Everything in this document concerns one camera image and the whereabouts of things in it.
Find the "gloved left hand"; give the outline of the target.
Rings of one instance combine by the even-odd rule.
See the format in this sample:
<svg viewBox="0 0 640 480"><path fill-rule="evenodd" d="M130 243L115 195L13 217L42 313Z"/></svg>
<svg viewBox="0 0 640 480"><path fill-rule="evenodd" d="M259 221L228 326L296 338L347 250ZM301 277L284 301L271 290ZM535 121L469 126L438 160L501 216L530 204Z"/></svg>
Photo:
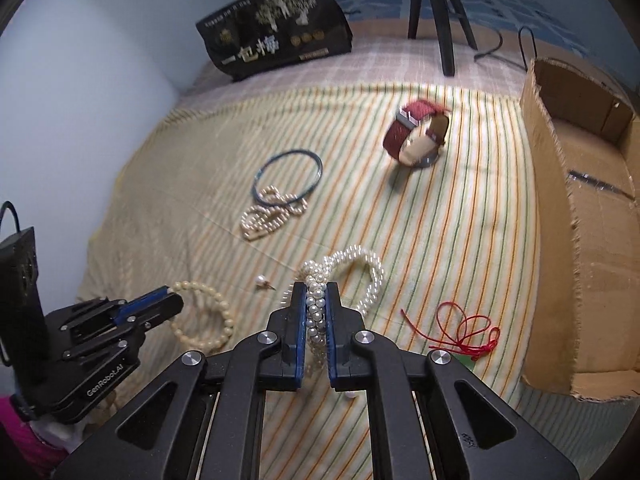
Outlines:
<svg viewBox="0 0 640 480"><path fill-rule="evenodd" d="M110 393L80 422L64 425L46 416L26 422L8 396L1 398L1 478L50 479L70 454L116 413Z"/></svg>

